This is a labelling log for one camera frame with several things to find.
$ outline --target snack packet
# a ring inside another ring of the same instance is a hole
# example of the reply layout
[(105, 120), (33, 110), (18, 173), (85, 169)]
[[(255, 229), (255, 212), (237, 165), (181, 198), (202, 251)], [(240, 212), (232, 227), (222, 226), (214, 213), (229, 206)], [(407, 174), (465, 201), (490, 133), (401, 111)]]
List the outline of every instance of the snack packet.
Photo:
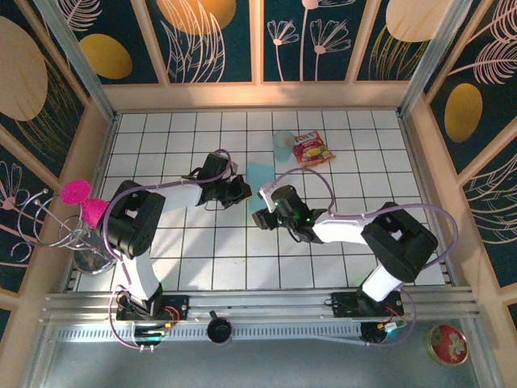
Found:
[(317, 131), (296, 136), (292, 152), (296, 155), (296, 159), (302, 167), (314, 167), (318, 164), (327, 163), (336, 157), (326, 148)]

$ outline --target flower drawing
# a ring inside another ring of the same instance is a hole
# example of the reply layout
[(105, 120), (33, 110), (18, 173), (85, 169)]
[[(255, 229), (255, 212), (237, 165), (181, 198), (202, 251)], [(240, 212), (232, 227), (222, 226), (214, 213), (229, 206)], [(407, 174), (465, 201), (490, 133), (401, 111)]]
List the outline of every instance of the flower drawing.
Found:
[(292, 24), (292, 20), (289, 20), (288, 22), (282, 20), (278, 24), (275, 20), (272, 20), (271, 22), (267, 22), (267, 30), (269, 31), (269, 35), (273, 40), (273, 44), (275, 45), (276, 64), (278, 66), (280, 81), (283, 81), (284, 75), (282, 74), (282, 67), (280, 66), (280, 54), (278, 47), (282, 44), (295, 43), (300, 39), (300, 36), (295, 34), (296, 28)]
[(347, 22), (347, 19), (342, 22), (330, 20), (324, 28), (322, 28), (323, 23), (321, 19), (311, 22), (310, 35), (313, 39), (314, 52), (316, 53), (315, 81), (317, 81), (317, 67), (320, 55), (348, 50), (351, 47), (351, 40), (347, 39)]
[(349, 6), (355, 0), (301, 0), (301, 5), (305, 8), (304, 21), (301, 27), (301, 46), (300, 46), (300, 81), (304, 80), (304, 42), (305, 27), (307, 26), (307, 15), (309, 11), (317, 8), (331, 8), (333, 6)]

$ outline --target pink pom-pom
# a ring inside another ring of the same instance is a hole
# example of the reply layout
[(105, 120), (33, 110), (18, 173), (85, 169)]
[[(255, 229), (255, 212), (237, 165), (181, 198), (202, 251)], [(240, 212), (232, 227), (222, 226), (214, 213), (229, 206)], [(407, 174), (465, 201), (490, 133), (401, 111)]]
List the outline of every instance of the pink pom-pom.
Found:
[(97, 224), (106, 210), (108, 203), (105, 200), (99, 198), (89, 198), (82, 204), (82, 219), (86, 224), (91, 226), (92, 229), (97, 228)]
[(91, 186), (84, 179), (76, 179), (68, 182), (61, 189), (60, 198), (64, 204), (79, 205), (90, 195)]

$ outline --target white floor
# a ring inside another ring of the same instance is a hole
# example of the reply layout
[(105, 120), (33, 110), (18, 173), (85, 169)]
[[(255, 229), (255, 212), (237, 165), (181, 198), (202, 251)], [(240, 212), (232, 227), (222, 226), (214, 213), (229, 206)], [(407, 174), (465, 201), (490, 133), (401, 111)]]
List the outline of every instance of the white floor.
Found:
[[(332, 183), (340, 213), (379, 209), (386, 201), (418, 203), (406, 146), (395, 112), (188, 112), (125, 114), (120, 123), (102, 198), (119, 184), (170, 182), (201, 167), (210, 151), (228, 150), (246, 173), (260, 162), (277, 175), (298, 167), (292, 156), (277, 162), (272, 131), (303, 134), (317, 129), (336, 159), (316, 170)], [(310, 208), (324, 208), (328, 194), (315, 175), (290, 175)], [(161, 219), (153, 241), (153, 267), (164, 290), (307, 289), (356, 287), (377, 266), (366, 246), (296, 243), (286, 230), (264, 231), (247, 217), (246, 203), (222, 211), (179, 209)], [(423, 211), (411, 210), (427, 223)], [(108, 291), (124, 282), (119, 268), (98, 276), (79, 275), (77, 291)], [(439, 265), (422, 272), (416, 285), (444, 284)]]

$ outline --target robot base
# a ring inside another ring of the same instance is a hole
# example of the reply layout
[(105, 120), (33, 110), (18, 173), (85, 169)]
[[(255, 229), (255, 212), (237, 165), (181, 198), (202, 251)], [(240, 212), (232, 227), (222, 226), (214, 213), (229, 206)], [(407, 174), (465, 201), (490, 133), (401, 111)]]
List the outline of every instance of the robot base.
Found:
[(332, 293), (331, 307), (334, 318), (365, 318), (365, 317), (391, 317), (389, 307), (399, 315), (404, 315), (401, 294), (392, 291), (385, 300), (378, 304), (375, 310), (365, 311), (359, 307), (359, 299), (356, 291)]
[[(162, 306), (174, 307), (180, 314), (180, 321), (187, 320), (189, 302), (189, 297), (187, 295), (161, 295), (161, 302)], [(170, 321), (170, 315), (164, 310), (159, 310), (153, 317), (144, 315), (141, 312), (138, 312), (128, 299), (123, 296), (119, 300), (119, 307), (116, 311), (116, 320), (133, 322), (149, 320)]]

